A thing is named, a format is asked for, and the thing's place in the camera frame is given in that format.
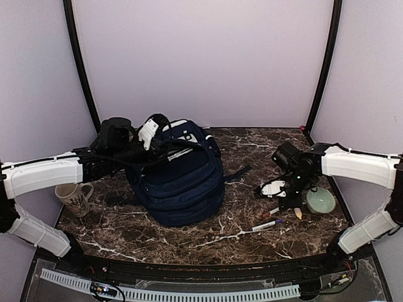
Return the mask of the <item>white marker red cap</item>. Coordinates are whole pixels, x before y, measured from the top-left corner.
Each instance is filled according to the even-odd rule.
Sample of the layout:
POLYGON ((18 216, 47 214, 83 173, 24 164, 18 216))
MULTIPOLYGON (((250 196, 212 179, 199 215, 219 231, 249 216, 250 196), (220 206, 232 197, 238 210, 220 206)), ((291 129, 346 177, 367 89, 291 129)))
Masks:
POLYGON ((279 207, 274 208, 274 209, 268 211, 267 213, 265 213, 265 214, 263 215, 263 218, 269 218, 269 217, 273 216, 275 213, 277 213, 277 212, 279 212, 279 211, 280 211, 279 207))

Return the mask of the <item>white marker purple cap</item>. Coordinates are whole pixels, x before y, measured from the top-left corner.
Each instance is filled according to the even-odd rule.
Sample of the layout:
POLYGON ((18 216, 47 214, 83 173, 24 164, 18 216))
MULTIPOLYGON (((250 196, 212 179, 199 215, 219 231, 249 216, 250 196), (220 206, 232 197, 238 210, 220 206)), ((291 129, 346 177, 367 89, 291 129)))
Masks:
POLYGON ((282 222, 283 222, 282 219, 269 221, 269 222, 264 223, 264 224, 262 224, 262 225, 258 225, 258 226, 252 227, 252 228, 251 228, 251 231, 252 231, 252 232, 256 232, 256 231, 264 230, 264 229, 266 229, 266 228, 273 227, 273 226, 275 226, 275 225, 277 225, 277 224, 280 224, 280 223, 282 223, 282 222))

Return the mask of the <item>navy blue student backpack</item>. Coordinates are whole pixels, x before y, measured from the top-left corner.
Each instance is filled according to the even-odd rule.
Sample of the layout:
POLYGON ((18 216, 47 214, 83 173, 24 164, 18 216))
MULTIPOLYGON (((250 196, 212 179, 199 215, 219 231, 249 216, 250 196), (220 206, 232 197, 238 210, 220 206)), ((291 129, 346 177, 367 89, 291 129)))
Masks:
POLYGON ((225 182, 242 177, 251 166, 226 176, 214 137, 193 121, 174 121, 156 136, 163 143, 170 138, 183 141, 177 149, 193 150, 158 165, 127 168, 125 175, 153 219, 165 227, 181 227, 216 214, 224 200, 225 182))

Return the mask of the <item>white marker black cap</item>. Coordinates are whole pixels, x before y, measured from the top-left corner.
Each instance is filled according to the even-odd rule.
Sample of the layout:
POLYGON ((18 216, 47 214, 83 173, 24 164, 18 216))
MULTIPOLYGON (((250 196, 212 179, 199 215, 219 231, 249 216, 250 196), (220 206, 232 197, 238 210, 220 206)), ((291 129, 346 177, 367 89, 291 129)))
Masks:
POLYGON ((177 159, 177 158, 179 158, 181 156, 184 156, 185 154, 190 153, 192 150, 193 149, 191 147, 171 150, 167 155, 167 160, 172 161, 172 160, 177 159))

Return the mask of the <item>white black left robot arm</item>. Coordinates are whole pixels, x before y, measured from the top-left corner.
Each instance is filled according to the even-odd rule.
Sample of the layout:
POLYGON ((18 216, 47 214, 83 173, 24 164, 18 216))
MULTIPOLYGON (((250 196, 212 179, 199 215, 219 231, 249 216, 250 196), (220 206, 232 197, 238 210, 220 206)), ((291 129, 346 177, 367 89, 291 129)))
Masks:
POLYGON ((154 114, 135 129, 126 118, 110 118, 101 123, 98 136, 88 147, 75 148, 53 157, 1 164, 1 233, 8 233, 43 248, 75 274, 89 269, 72 236, 56 230, 16 204, 16 197, 65 184, 81 184, 112 176, 124 168, 146 167, 167 158, 171 141, 154 137, 171 131, 169 120, 154 114))

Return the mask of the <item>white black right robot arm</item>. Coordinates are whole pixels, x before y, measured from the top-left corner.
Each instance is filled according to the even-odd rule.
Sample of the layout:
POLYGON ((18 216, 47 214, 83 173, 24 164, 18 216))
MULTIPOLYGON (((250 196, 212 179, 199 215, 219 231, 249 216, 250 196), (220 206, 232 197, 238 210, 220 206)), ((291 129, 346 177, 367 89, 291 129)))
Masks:
POLYGON ((323 256, 321 267, 336 272, 346 255, 372 240, 402 227, 402 155, 376 154, 346 148, 339 143, 316 143, 302 151, 290 142, 281 144, 272 160, 283 175, 258 187, 257 194, 278 198, 283 208, 296 208, 301 193, 321 176, 369 182, 391 190, 390 199, 356 225, 342 231, 323 256))

